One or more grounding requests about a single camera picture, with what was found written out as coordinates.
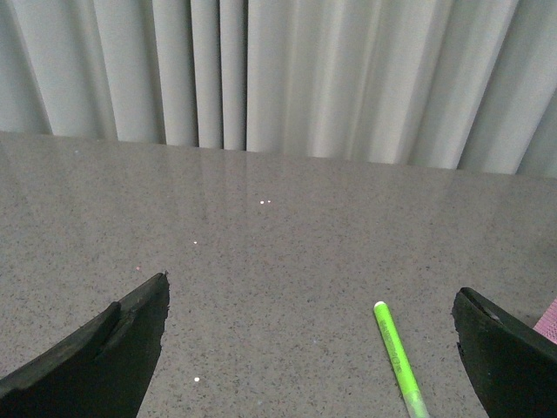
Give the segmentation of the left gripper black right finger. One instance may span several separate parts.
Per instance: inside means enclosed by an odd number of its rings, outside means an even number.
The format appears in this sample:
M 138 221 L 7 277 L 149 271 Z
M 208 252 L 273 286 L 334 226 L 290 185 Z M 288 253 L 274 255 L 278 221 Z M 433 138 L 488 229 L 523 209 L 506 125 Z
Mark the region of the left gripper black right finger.
M 470 287 L 452 308 L 457 348 L 489 417 L 556 416 L 556 344 Z

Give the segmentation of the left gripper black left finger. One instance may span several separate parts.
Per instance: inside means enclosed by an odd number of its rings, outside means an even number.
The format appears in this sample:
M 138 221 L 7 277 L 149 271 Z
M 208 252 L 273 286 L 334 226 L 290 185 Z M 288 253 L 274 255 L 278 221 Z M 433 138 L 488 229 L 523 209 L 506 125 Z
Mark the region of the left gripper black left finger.
M 3 417 L 135 417 L 162 351 L 166 273 L 1 380 Z

